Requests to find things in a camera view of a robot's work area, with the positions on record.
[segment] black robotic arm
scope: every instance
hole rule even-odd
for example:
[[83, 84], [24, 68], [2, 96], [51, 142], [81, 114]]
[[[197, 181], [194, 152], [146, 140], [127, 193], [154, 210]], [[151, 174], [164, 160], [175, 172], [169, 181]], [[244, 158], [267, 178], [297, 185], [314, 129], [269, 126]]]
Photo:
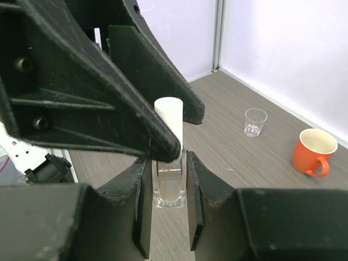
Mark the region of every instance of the black robotic arm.
[[[151, 161], [180, 153], [154, 101], [180, 98], [192, 124], [202, 122], [203, 103], [134, 0], [0, 1], [0, 25], [0, 116], [9, 135], [42, 147], [139, 157], [97, 190], [0, 188], [7, 199], [0, 201], [0, 260], [148, 258]], [[187, 177], [197, 261], [348, 260], [346, 191], [235, 189], [194, 152]]]

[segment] shot glass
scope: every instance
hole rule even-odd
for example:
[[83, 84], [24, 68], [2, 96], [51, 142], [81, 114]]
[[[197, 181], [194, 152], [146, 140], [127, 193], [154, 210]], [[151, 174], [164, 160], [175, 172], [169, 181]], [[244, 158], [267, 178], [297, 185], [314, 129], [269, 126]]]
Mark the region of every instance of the shot glass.
[[252, 108], [245, 112], [244, 133], [249, 137], [257, 137], [265, 125], [267, 113], [261, 109]]

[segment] cable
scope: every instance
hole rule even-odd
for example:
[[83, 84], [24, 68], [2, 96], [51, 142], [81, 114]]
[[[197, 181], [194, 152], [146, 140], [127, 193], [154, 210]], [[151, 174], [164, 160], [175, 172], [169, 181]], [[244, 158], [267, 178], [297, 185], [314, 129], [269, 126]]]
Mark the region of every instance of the cable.
[[5, 169], [6, 164], [7, 164], [7, 162], [9, 162], [9, 160], [10, 160], [10, 157], [9, 157], [9, 156], [6, 156], [4, 162], [1, 163], [1, 165], [0, 165], [0, 172], [3, 171], [3, 169]]

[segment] table surface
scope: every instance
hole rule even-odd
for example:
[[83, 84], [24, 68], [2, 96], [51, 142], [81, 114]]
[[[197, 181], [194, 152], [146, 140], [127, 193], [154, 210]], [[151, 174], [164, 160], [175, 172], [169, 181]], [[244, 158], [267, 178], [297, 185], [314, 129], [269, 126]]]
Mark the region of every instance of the table surface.
[[[339, 146], [324, 178], [291, 167], [300, 132], [309, 126], [223, 72], [191, 83], [206, 105], [203, 125], [184, 126], [184, 143], [205, 165], [233, 187], [348, 188], [348, 150]], [[244, 134], [244, 113], [264, 109], [268, 119], [259, 137]], [[70, 151], [80, 182], [99, 187], [130, 166], [133, 157]], [[194, 260], [189, 250], [187, 210], [154, 209], [151, 261]]]

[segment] screw hole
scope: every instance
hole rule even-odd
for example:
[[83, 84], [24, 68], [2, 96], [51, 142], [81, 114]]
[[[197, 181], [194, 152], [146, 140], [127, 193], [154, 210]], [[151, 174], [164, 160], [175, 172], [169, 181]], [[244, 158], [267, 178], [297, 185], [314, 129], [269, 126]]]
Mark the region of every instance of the screw hole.
[[34, 119], [33, 126], [35, 129], [46, 129], [48, 127], [48, 122], [44, 117], [39, 116]]
[[133, 8], [134, 8], [135, 13], [136, 13], [140, 18], [142, 18], [142, 15], [141, 15], [141, 13], [140, 13], [139, 7], [135, 4]]
[[32, 62], [28, 58], [19, 58], [16, 60], [16, 68], [21, 72], [30, 72], [33, 68]]

